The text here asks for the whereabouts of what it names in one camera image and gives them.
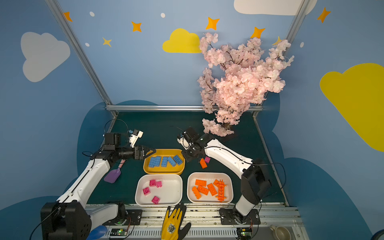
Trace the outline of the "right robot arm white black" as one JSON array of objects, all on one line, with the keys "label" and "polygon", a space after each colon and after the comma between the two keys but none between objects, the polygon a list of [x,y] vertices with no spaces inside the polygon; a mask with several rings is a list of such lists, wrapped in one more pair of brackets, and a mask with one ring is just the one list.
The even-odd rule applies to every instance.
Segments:
[{"label": "right robot arm white black", "polygon": [[213,158],[239,177],[242,195],[233,210],[239,219],[246,218],[272,187],[268,164],[236,153],[211,134],[200,136],[189,127],[177,137],[177,141],[184,148],[182,155],[186,161],[190,162],[198,157]]}]

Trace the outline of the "orange lego brick top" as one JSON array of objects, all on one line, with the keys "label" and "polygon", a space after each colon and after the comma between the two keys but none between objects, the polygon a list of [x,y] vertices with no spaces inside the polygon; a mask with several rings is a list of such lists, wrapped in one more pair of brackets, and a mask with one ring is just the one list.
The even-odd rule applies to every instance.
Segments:
[{"label": "orange lego brick top", "polygon": [[208,188],[205,188],[205,187],[202,187],[202,186],[198,186],[198,192],[201,193],[201,194],[204,194],[204,195],[207,195],[210,190]]}]

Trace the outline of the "orange lego plate bottom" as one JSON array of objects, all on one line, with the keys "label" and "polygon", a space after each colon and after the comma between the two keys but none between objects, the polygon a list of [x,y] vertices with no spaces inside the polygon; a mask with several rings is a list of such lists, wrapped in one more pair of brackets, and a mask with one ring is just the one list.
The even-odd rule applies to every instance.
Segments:
[{"label": "orange lego plate bottom", "polygon": [[200,165],[201,165],[202,169],[206,169],[208,167],[207,163],[205,162],[205,159],[200,160]]}]

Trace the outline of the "blue lego brick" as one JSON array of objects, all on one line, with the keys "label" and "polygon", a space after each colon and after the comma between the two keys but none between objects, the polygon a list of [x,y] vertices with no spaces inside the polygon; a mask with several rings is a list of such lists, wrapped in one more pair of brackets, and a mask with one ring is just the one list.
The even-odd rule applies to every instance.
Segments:
[{"label": "blue lego brick", "polygon": [[175,167],[177,165],[177,163],[174,161],[172,157],[167,157],[167,161],[168,163],[170,163],[172,167]]},{"label": "blue lego brick", "polygon": [[154,166],[159,167],[161,165],[162,157],[161,156],[156,156],[154,158]]},{"label": "blue lego brick", "polygon": [[167,167],[167,164],[168,164],[167,157],[166,157],[166,156],[163,156],[163,157],[162,157],[161,167],[162,167],[162,168],[166,168],[166,167]]},{"label": "blue lego brick", "polygon": [[151,157],[150,161],[149,161],[149,168],[154,168],[157,166],[157,157]]},{"label": "blue lego brick", "polygon": [[174,160],[174,162],[177,164],[177,165],[182,165],[183,164],[183,160],[178,156],[178,155],[175,155],[174,157],[173,157],[173,160]]}]

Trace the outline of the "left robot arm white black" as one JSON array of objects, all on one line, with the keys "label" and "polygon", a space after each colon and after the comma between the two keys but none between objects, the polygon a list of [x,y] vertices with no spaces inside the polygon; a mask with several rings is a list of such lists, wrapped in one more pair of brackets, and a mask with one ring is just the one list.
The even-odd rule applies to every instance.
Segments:
[{"label": "left robot arm white black", "polygon": [[156,149],[136,146],[139,135],[131,135],[129,145],[121,146],[121,134],[106,133],[102,147],[90,160],[77,180],[55,202],[41,209],[44,240],[85,240],[90,232],[108,221],[127,219],[122,203],[106,204],[87,212],[86,204],[98,183],[119,160],[145,160]]}]

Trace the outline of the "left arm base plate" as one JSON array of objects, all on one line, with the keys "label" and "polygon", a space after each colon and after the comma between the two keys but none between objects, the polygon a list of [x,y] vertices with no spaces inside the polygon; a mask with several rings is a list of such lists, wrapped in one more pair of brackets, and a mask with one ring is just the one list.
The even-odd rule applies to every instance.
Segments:
[{"label": "left arm base plate", "polygon": [[123,217],[109,220],[104,226],[137,226],[140,225],[143,211],[140,209],[128,209]]}]

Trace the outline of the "orange lego pile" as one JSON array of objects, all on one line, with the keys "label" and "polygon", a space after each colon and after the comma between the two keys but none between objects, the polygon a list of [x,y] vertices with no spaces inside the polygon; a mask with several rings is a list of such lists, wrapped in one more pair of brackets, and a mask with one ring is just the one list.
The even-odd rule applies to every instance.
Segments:
[{"label": "orange lego pile", "polygon": [[219,181],[219,186],[217,187],[218,188],[218,195],[216,196],[216,198],[218,199],[219,202],[223,202],[224,200],[226,200],[226,196],[225,196],[225,187],[227,186],[223,180],[218,180]]}]

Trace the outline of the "magenta small lego brick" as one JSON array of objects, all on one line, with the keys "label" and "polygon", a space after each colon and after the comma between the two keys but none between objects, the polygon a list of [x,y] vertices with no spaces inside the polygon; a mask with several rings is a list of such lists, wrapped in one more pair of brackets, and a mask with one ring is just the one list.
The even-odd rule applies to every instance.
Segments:
[{"label": "magenta small lego brick", "polygon": [[151,193],[151,191],[150,191],[150,188],[149,188],[149,187],[146,187],[146,188],[143,189],[143,194],[144,194],[145,196],[148,196],[150,193]]}]

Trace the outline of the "orange lego brick cluster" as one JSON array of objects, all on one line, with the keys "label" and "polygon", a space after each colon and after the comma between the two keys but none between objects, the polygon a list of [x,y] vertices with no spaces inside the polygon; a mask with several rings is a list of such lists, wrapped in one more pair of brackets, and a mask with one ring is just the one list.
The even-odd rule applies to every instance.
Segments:
[{"label": "orange lego brick cluster", "polygon": [[196,199],[197,200],[199,200],[202,196],[201,196],[201,193],[199,192],[199,190],[198,190],[198,188],[196,187],[196,186],[194,186],[193,188],[192,188],[192,191],[193,191],[193,193],[194,193],[194,195],[195,195],[195,197],[196,197]]}]

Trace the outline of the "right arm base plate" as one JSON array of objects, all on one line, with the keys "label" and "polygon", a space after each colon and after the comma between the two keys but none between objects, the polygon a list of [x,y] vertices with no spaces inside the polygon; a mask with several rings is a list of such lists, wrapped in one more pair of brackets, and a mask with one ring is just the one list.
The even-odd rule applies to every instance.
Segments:
[{"label": "right arm base plate", "polygon": [[219,215],[222,225],[259,225],[261,223],[259,212],[256,209],[252,209],[246,216],[243,216],[235,208],[220,208]]}]

